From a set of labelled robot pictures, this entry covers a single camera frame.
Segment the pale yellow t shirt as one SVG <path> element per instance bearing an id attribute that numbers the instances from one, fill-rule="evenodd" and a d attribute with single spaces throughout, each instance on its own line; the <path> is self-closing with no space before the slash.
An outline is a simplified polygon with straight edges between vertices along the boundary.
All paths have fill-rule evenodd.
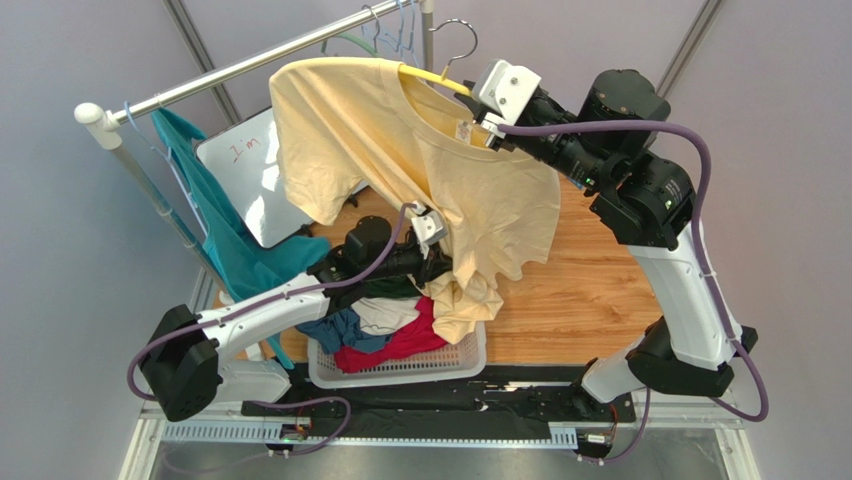
<path id="1" fill-rule="evenodd" d="M 498 280 L 544 263 L 561 207 L 556 172 L 520 151 L 496 152 L 464 107 L 397 61 L 323 57 L 289 63 L 268 82 L 288 201 L 332 225 L 361 184 L 400 208 L 437 211 L 450 272 L 425 286 L 434 332 L 458 343 L 502 307 Z"/>

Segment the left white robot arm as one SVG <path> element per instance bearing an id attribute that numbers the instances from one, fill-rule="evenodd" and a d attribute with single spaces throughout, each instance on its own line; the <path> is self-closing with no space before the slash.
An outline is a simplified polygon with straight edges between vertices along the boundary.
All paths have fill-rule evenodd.
<path id="1" fill-rule="evenodd" d="M 129 371 L 140 372 L 172 422 L 217 403 L 263 404 L 285 395 L 285 369 L 272 361 L 238 362 L 236 354 L 274 333 L 323 319 L 366 295 L 371 282 L 403 277 L 422 288 L 451 271 L 452 258 L 427 216 L 413 225 L 360 219 L 344 242 L 285 284 L 230 307 L 193 312 L 169 309 Z"/>

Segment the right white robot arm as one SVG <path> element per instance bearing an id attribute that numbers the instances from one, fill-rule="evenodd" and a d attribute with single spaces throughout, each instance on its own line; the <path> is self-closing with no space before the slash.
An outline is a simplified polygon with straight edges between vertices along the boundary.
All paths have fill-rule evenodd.
<path id="1" fill-rule="evenodd" d="M 658 133 L 709 151 L 693 131 L 668 122 L 671 108 L 634 70 L 607 70 L 578 113 L 563 109 L 529 69 L 498 61 L 468 83 L 463 103 L 489 134 L 490 148 L 519 148 L 578 184 L 597 215 L 646 275 L 662 315 L 623 350 L 592 360 L 577 388 L 608 403 L 641 388 L 682 396 L 722 396 L 731 362 L 758 340 L 736 322 L 714 278 L 700 210 L 706 181 L 655 155 Z"/>

